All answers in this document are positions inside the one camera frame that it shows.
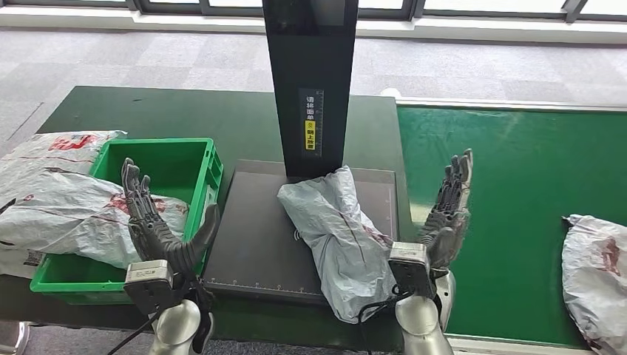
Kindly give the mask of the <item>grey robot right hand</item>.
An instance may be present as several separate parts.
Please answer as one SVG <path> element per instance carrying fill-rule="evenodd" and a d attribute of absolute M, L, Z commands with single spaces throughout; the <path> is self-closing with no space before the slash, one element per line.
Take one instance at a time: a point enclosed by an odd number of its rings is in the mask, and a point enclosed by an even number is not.
<path fill-rule="evenodd" d="M 472 168 L 471 149 L 450 158 L 436 202 L 421 229 L 420 242 L 427 247 L 434 274 L 447 271 L 461 250 L 470 219 Z"/>

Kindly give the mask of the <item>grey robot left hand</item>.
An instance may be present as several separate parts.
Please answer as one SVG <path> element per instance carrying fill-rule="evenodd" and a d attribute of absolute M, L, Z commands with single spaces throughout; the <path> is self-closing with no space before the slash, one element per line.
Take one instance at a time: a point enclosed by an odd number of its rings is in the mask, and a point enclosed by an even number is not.
<path fill-rule="evenodd" d="M 188 274 L 203 259 L 217 235 L 220 210 L 211 203 L 205 211 L 204 223 L 187 242 L 175 236 L 157 211 L 149 190 L 150 177 L 140 176 L 140 169 L 131 158 L 121 167 L 122 186 L 129 211 L 129 233 L 140 259 L 166 260 L 175 273 Z"/>

